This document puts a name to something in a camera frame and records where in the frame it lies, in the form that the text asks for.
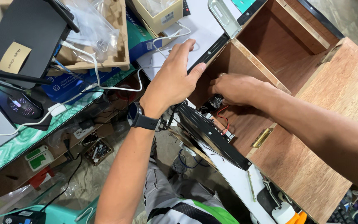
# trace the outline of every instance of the watch strap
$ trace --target watch strap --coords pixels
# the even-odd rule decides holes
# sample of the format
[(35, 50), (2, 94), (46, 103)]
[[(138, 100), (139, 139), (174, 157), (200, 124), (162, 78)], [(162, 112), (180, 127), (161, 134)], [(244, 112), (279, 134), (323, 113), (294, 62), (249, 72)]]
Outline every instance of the watch strap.
[(160, 119), (149, 118), (145, 115), (140, 114), (136, 122), (137, 127), (155, 130)]

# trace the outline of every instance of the red wire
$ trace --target red wire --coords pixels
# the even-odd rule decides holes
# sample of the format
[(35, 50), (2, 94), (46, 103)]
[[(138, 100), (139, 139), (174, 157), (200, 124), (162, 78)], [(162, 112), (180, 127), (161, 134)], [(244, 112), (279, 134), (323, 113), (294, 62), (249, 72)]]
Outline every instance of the red wire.
[(227, 128), (226, 128), (226, 131), (225, 131), (225, 132), (223, 132), (223, 134), (222, 134), (222, 135), (226, 134), (227, 130), (229, 130), (230, 124), (229, 124), (229, 120), (228, 120), (227, 118), (223, 117), (223, 116), (220, 116), (220, 115), (219, 115), (219, 113), (220, 113), (222, 110), (224, 110), (224, 109), (226, 109), (226, 108), (228, 108), (228, 107), (229, 107), (229, 105), (225, 106), (224, 108), (222, 108), (221, 110), (219, 110), (219, 111), (216, 113), (216, 115), (217, 115), (218, 117), (220, 117), (220, 118), (224, 118), (224, 119), (226, 120), (226, 122), (227, 122)]

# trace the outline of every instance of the hand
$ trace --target hand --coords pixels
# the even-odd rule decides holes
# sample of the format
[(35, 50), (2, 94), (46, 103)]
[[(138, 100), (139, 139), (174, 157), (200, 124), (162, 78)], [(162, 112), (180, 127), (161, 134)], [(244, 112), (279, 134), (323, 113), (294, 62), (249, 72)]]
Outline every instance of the hand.
[(173, 104), (184, 101), (196, 88), (197, 80), (206, 68), (196, 65), (187, 75), (187, 56), (194, 49), (195, 39), (175, 44), (160, 71), (140, 99), (147, 117), (159, 118)]
[(220, 74), (219, 78), (210, 83), (208, 89), (211, 94), (221, 94), (223, 104), (251, 105), (260, 109), (263, 97), (276, 91), (270, 83), (262, 82), (254, 77), (243, 74)]

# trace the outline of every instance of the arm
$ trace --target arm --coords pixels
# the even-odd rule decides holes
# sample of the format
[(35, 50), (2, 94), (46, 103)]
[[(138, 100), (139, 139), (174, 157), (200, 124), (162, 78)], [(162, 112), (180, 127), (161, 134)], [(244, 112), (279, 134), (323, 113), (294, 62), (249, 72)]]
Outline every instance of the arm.
[(294, 98), (253, 77), (226, 74), (210, 91), (225, 104), (251, 105), (269, 114), (336, 172), (358, 186), (358, 123)]
[[(194, 39), (176, 44), (140, 100), (144, 114), (159, 118), (169, 106), (185, 100), (195, 89), (206, 65), (187, 75), (187, 56)], [(100, 194), (96, 224), (132, 223), (146, 180), (154, 130), (131, 128), (111, 166)]]

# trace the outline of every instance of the computer mouse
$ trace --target computer mouse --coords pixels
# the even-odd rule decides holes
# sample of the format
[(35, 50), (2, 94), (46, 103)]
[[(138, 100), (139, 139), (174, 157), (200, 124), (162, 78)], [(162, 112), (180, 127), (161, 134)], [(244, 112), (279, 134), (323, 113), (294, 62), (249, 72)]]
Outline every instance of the computer mouse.
[(26, 118), (38, 119), (44, 114), (42, 104), (23, 93), (8, 96), (7, 104), (13, 111)]

